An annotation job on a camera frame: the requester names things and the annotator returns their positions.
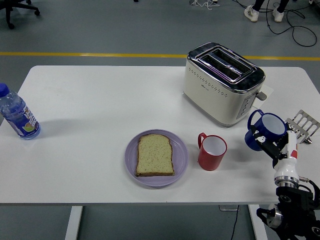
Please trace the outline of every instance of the robotic hand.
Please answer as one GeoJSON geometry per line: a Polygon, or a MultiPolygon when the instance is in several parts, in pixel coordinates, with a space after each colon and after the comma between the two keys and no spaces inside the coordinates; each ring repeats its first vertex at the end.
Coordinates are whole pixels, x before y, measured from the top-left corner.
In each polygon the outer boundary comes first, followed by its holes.
{"type": "Polygon", "coordinates": [[[257,216],[274,230],[281,240],[298,240],[296,236],[306,240],[320,240],[320,221],[316,219],[314,210],[320,205],[320,189],[311,180],[299,177],[295,165],[297,163],[297,137],[294,131],[288,130],[277,142],[267,139],[251,125],[251,131],[261,149],[272,158],[276,173],[274,183],[279,203],[272,204],[269,209],[258,208],[257,216]],[[313,186],[314,195],[310,188],[300,185],[307,182],[313,186]]]}

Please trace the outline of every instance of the red cup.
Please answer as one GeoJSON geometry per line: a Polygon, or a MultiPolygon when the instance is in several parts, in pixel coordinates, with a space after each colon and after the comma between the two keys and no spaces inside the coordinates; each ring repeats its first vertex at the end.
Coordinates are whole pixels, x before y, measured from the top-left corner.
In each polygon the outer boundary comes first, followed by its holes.
{"type": "Polygon", "coordinates": [[[202,132],[198,136],[198,145],[200,149],[199,165],[207,171],[216,170],[227,151],[226,141],[220,136],[207,136],[202,132]]]}

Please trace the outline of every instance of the black cable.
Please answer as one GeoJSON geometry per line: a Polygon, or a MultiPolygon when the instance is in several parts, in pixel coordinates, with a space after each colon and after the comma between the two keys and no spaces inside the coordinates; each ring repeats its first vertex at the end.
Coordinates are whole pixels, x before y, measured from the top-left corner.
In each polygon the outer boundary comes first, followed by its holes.
{"type": "MultiPolygon", "coordinates": [[[[241,7],[243,7],[243,8],[247,8],[247,6],[241,4],[238,0],[232,0],[232,1],[235,2],[235,3],[238,3],[238,4],[239,4],[241,7]]],[[[283,34],[283,33],[286,32],[286,31],[292,29],[292,38],[293,38],[293,40],[294,40],[298,45],[300,45],[300,46],[302,46],[302,47],[312,47],[312,46],[314,46],[314,45],[317,44],[317,42],[318,42],[317,35],[316,35],[311,29],[309,29],[309,28],[307,28],[307,27],[305,27],[305,26],[292,25],[292,24],[290,23],[289,19],[288,19],[288,13],[291,12],[291,13],[297,14],[299,17],[305,19],[306,17],[305,17],[301,12],[299,12],[298,10],[310,8],[310,7],[312,7],[312,6],[315,6],[315,5],[317,5],[317,4],[320,4],[320,2],[318,2],[318,3],[316,3],[316,4],[313,4],[313,5],[310,4],[309,6],[302,7],[302,8],[299,8],[299,9],[285,10],[285,12],[286,12],[286,20],[287,20],[288,24],[290,25],[290,27],[287,28],[286,30],[282,31],[282,32],[274,32],[274,31],[271,29],[271,27],[270,27],[270,24],[269,24],[269,21],[268,21],[268,14],[267,14],[267,13],[272,12],[273,10],[272,10],[272,9],[268,9],[269,2],[270,2],[270,0],[268,0],[266,8],[262,8],[264,11],[259,11],[259,12],[260,12],[260,13],[265,13],[267,27],[269,28],[269,30],[270,30],[273,34],[275,34],[275,35],[280,35],[280,34],[283,34]],[[311,45],[303,45],[303,44],[299,43],[299,42],[295,39],[295,29],[296,29],[296,28],[303,28],[303,29],[306,29],[307,31],[310,31],[310,32],[313,34],[314,38],[315,38],[314,43],[311,44],[311,45]]]]}
{"type": "Polygon", "coordinates": [[[230,239],[230,240],[232,240],[232,239],[234,238],[235,229],[236,229],[236,223],[237,223],[237,221],[238,221],[239,206],[240,206],[240,205],[238,205],[238,207],[237,207],[237,209],[236,209],[235,222],[234,222],[234,225],[233,225],[233,231],[232,231],[232,236],[231,236],[231,239],[230,239]]]}
{"type": "Polygon", "coordinates": [[[320,189],[313,181],[309,180],[309,183],[314,189],[314,207],[317,208],[320,206],[320,189]]]}
{"type": "Polygon", "coordinates": [[[307,189],[310,193],[312,193],[311,189],[308,188],[307,186],[299,184],[299,185],[298,185],[298,189],[299,189],[300,187],[301,187],[301,188],[305,188],[305,189],[307,189]]]}
{"type": "MultiPolygon", "coordinates": [[[[269,2],[270,2],[270,0],[268,0],[268,2],[267,2],[267,4],[266,4],[266,8],[267,8],[267,9],[268,9],[268,6],[269,6],[269,2]]],[[[310,7],[310,6],[303,7],[303,8],[296,9],[296,10],[285,10],[285,12],[286,12],[286,20],[287,20],[288,24],[290,25],[290,27],[287,28],[286,30],[282,31],[282,32],[274,32],[274,31],[272,31],[272,29],[271,29],[271,27],[270,27],[270,24],[269,24],[269,21],[268,21],[268,15],[267,15],[267,13],[265,13],[265,18],[266,18],[267,27],[269,28],[269,30],[270,30],[273,34],[276,34],[276,35],[283,34],[284,32],[292,29],[292,39],[293,39],[298,45],[300,45],[300,46],[302,46],[302,47],[312,47],[312,46],[316,45],[316,43],[317,43],[317,41],[318,41],[317,35],[316,35],[311,29],[309,29],[309,28],[307,28],[307,27],[305,27],[305,26],[292,25],[292,24],[290,23],[289,19],[288,19],[288,13],[290,13],[290,12],[295,13],[295,14],[297,14],[299,17],[305,19],[306,17],[305,17],[302,13],[298,12],[298,10],[306,9],[306,8],[309,8],[309,7],[310,7]],[[314,37],[315,37],[314,43],[311,44],[311,45],[303,45],[303,44],[299,43],[299,42],[295,39],[295,29],[296,29],[296,28],[303,28],[303,29],[306,29],[306,30],[310,31],[310,32],[314,35],[314,37]]]]}

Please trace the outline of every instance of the cable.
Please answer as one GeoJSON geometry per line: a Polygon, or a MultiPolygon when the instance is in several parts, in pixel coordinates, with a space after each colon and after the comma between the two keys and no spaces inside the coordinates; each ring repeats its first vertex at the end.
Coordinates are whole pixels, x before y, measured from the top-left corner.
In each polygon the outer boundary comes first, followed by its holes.
{"type": "Polygon", "coordinates": [[[301,185],[301,184],[299,184],[299,185],[298,185],[298,189],[299,189],[299,188],[307,189],[310,193],[312,193],[311,189],[310,189],[310,188],[308,188],[308,187],[307,187],[307,186],[305,186],[305,185],[301,185]]]}
{"type": "MultiPolygon", "coordinates": [[[[240,2],[238,2],[238,0],[232,0],[232,1],[235,2],[235,3],[238,3],[238,4],[239,4],[241,7],[243,7],[243,8],[247,8],[247,6],[245,6],[245,5],[241,4],[240,2]]],[[[314,45],[317,44],[317,42],[318,42],[317,35],[316,35],[311,29],[309,29],[309,28],[307,28],[307,27],[305,27],[305,26],[292,25],[292,24],[290,23],[290,21],[289,21],[288,13],[291,12],[291,13],[297,14],[299,17],[305,19],[306,17],[305,17],[301,12],[299,12],[298,10],[310,8],[310,7],[312,7],[312,6],[315,6],[315,5],[317,5],[317,4],[320,4],[320,2],[318,2],[318,3],[316,3],[316,4],[312,4],[312,5],[310,4],[309,6],[302,7],[302,8],[299,8],[299,9],[285,10],[285,12],[286,12],[286,20],[287,20],[288,24],[290,25],[290,27],[287,28],[286,30],[282,31],[282,32],[274,32],[274,31],[271,29],[271,27],[270,27],[270,24],[269,24],[269,21],[268,21],[268,14],[267,14],[267,13],[272,12],[273,10],[272,10],[272,9],[268,9],[269,2],[270,2],[270,0],[268,0],[266,8],[262,8],[263,11],[260,10],[259,12],[260,12],[260,13],[265,13],[267,27],[269,28],[269,30],[270,30],[273,34],[275,34],[275,35],[280,35],[280,34],[285,33],[286,31],[292,29],[292,39],[293,39],[298,45],[300,45],[300,46],[302,46],[302,47],[312,47],[312,46],[314,46],[314,45]],[[314,38],[315,38],[314,43],[311,44],[311,45],[303,45],[303,44],[299,43],[299,42],[296,40],[296,38],[295,38],[295,29],[296,29],[296,28],[302,28],[302,29],[305,29],[305,30],[307,30],[307,31],[310,31],[310,32],[312,33],[312,35],[314,36],[314,38]]]]}
{"type": "Polygon", "coordinates": [[[212,10],[212,8],[209,8],[209,7],[219,7],[220,5],[215,3],[214,0],[207,0],[204,4],[200,4],[198,3],[198,0],[195,1],[196,5],[199,5],[200,7],[206,7],[208,10],[212,10]]]}
{"type": "Polygon", "coordinates": [[[233,225],[233,231],[232,231],[232,236],[231,236],[230,240],[232,240],[234,238],[235,229],[236,229],[236,223],[237,223],[237,220],[238,220],[239,206],[240,205],[238,205],[238,207],[236,209],[235,222],[234,222],[234,225],[233,225]]]}
{"type": "MultiPolygon", "coordinates": [[[[266,4],[266,9],[268,9],[268,6],[269,6],[269,2],[270,0],[268,0],[267,4],[266,4]]],[[[301,18],[305,19],[306,17],[298,12],[298,10],[301,10],[301,9],[306,9],[306,8],[309,8],[310,6],[307,6],[307,7],[303,7],[303,8],[300,8],[300,9],[296,9],[296,10],[285,10],[286,12],[286,20],[288,22],[288,24],[290,25],[290,27],[288,27],[286,30],[282,31],[282,32],[274,32],[271,27],[270,27],[270,24],[269,24],[269,21],[268,21],[268,15],[267,15],[267,12],[265,13],[265,18],[266,18],[266,24],[267,24],[267,27],[269,28],[269,30],[273,33],[273,34],[276,34],[276,35],[280,35],[280,34],[283,34],[284,32],[292,29],[292,39],[300,46],[302,47],[312,47],[314,45],[316,45],[317,41],[318,41],[318,38],[317,38],[317,35],[309,28],[305,27],[305,26],[300,26],[300,25],[292,25],[288,19],[288,13],[292,12],[292,13],[295,13],[297,14],[298,16],[300,16],[301,18]],[[311,44],[311,45],[303,45],[301,43],[299,43],[296,39],[295,39],[295,29],[296,28],[303,28],[303,29],[306,29],[306,30],[309,30],[315,37],[315,41],[314,41],[314,44],[311,44]]]]}
{"type": "Polygon", "coordinates": [[[317,208],[320,206],[320,189],[313,181],[309,180],[309,183],[314,189],[314,207],[317,208]]]}

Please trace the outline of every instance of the white sneaker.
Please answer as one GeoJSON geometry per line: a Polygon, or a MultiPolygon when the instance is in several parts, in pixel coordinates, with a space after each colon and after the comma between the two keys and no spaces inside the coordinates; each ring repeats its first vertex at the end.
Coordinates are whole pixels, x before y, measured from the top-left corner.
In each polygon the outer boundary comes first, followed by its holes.
{"type": "Polygon", "coordinates": [[[253,9],[253,5],[249,5],[244,10],[244,15],[250,19],[251,22],[255,23],[258,21],[259,12],[253,9]]]}
{"type": "Polygon", "coordinates": [[[274,16],[274,21],[275,21],[276,23],[281,23],[282,18],[284,17],[284,13],[278,12],[277,9],[278,9],[278,7],[276,7],[276,8],[273,10],[272,15],[274,16]]]}

